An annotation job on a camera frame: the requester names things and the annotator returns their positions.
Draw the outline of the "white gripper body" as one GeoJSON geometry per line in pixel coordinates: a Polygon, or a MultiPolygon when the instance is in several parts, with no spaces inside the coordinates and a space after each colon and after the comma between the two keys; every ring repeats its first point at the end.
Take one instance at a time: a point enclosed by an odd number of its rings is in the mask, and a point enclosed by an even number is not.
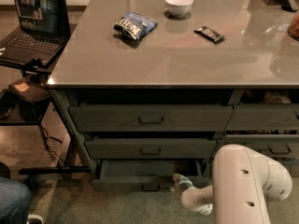
{"type": "Polygon", "coordinates": [[[174,192],[177,194],[181,205],[194,213],[208,216],[213,209],[213,187],[197,188],[191,180],[176,180],[174,192]]]}

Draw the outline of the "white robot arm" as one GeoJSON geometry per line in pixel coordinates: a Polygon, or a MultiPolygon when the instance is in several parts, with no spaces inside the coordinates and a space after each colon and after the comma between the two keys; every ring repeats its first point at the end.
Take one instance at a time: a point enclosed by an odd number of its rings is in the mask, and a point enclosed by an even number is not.
{"type": "Polygon", "coordinates": [[[215,224],[271,224],[266,202],[282,201],[292,192],[292,177],[279,162],[251,148],[221,147],[212,165],[212,184],[197,188],[184,175],[172,175],[181,205],[215,224]]]}

